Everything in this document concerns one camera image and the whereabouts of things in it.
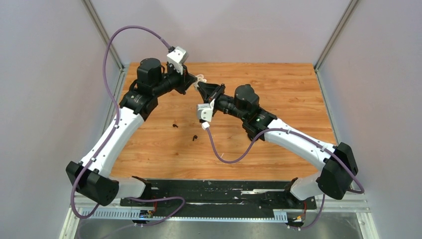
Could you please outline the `white earbud charging case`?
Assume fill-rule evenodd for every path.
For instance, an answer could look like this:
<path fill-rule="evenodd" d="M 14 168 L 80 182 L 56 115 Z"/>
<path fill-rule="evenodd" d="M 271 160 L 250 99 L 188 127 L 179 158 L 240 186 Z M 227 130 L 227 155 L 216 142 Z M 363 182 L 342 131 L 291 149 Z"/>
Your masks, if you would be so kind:
<path fill-rule="evenodd" d="M 204 78 L 203 74 L 196 75 L 196 81 L 194 82 L 194 87 L 195 87 L 196 90 L 199 88 L 200 82 L 203 82 L 203 83 L 207 82 L 207 80 Z"/>

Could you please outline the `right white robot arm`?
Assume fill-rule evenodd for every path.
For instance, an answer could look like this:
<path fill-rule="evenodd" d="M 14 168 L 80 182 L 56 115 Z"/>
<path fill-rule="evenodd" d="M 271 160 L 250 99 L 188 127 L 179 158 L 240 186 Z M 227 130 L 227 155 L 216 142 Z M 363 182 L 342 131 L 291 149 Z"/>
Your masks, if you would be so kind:
<path fill-rule="evenodd" d="M 351 191 L 358 168 L 348 144 L 324 142 L 289 126 L 260 107 L 260 98 L 250 84 L 238 86 L 233 96 L 224 93 L 224 84 L 198 82 L 196 89 L 204 101 L 197 105 L 197 116 L 207 133 L 211 132 L 213 116 L 220 111 L 242 121 L 242 127 L 252 144 L 259 139 L 276 144 L 317 169 L 317 173 L 294 178 L 285 186 L 284 201 L 287 206 L 296 208 L 304 200 L 322 194 L 341 200 L 346 192 Z"/>

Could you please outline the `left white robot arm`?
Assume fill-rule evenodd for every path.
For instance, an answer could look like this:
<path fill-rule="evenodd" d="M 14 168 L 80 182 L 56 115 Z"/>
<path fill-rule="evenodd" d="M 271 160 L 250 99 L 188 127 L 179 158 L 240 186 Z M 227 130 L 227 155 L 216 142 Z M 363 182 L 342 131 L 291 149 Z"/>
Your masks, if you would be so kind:
<path fill-rule="evenodd" d="M 128 140 L 157 107 L 158 98 L 173 90 L 184 95 L 196 81 L 183 60 L 168 59 L 163 66 L 156 58 L 146 58 L 136 73 L 100 140 L 79 162 L 71 161 L 66 167 L 75 191 L 101 206 L 115 198 L 133 197 L 141 206 L 152 201 L 145 180 L 135 176 L 111 178 L 111 170 Z"/>

